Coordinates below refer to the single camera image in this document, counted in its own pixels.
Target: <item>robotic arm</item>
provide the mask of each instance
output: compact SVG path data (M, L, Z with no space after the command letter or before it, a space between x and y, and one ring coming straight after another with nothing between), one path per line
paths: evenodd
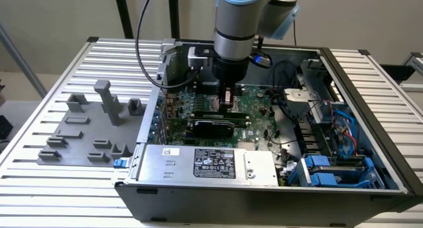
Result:
M296 0L217 0L212 73L220 82L221 109L232 107L234 83L246 74L256 34L281 40L297 10Z

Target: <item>slotted metal table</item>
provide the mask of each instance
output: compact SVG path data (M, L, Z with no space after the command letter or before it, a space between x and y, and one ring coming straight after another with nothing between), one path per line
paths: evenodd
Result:
M140 41L141 58L154 75L161 63L161 41ZM332 50L420 180L423 180L421 110L396 86L369 56ZM133 40L98 39L86 42L21 130L0 155L0 227L186 227L182 224L140 223L121 201L110 178L125 170L112 168L38 166L34 161L45 140L68 110L70 93L100 101L92 86L110 81L120 102L148 101L150 83L140 73ZM221 225L194 225L221 227ZM404 213L383 213L360 228L420 228L423 205Z

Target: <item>green circuit board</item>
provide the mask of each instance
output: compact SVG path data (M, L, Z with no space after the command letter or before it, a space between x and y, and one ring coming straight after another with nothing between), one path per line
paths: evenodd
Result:
M233 136L224 139L194 138L186 126L193 111L208 112L214 110L216 102L213 100L216 96L196 94L186 87L178 93L178 98L180 100L174 105L178 110L177 117L170 117L166 121L166 141L169 145L236 148L238 142L250 142L254 149L266 150L268 141L264 139L264 131L266 130L270 134L276 130L276 122L270 115L270 97L265 95L265 89L258 86L244 86L242 95L234 99L236 104L232 112L248 114L249 124L245 128L234 128Z

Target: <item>warning label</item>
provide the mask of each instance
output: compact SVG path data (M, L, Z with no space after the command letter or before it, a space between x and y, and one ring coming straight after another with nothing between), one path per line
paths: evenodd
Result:
M193 157L193 176L236 178L233 151L196 149Z

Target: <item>white wall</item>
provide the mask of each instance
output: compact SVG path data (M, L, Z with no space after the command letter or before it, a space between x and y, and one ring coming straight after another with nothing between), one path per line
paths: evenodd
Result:
M144 0L128 0L133 30ZM297 44L367 49L381 63L423 51L421 0L298 0ZM181 38L212 39L214 0L180 0ZM122 37L114 0L0 0L0 21L36 72L61 73L88 36ZM166 0L152 0L141 38L168 38ZM292 44L292 31L280 44ZM0 71L18 71L0 46Z

